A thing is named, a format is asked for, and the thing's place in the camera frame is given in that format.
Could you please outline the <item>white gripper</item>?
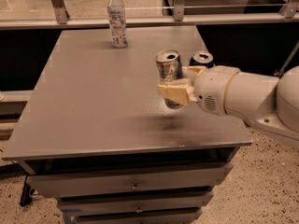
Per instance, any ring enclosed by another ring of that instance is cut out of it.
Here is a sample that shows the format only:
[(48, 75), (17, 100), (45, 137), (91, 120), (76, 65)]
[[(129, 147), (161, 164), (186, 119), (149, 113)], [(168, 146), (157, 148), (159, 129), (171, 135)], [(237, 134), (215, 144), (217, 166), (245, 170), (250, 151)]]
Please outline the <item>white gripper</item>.
[(230, 66), (183, 66), (182, 79), (157, 84), (158, 93), (180, 105), (197, 103), (200, 108), (218, 116), (225, 116), (225, 93), (232, 78), (240, 72)]

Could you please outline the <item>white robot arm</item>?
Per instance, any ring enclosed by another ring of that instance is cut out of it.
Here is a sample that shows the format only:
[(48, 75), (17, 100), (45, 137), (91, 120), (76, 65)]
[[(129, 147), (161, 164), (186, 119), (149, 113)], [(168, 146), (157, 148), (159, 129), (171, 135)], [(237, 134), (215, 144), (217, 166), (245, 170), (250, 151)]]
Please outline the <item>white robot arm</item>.
[(181, 105), (196, 103), (217, 116), (233, 116), (275, 141), (299, 148), (299, 72), (282, 77), (240, 71), (236, 67), (190, 66), (183, 78), (161, 81), (158, 93)]

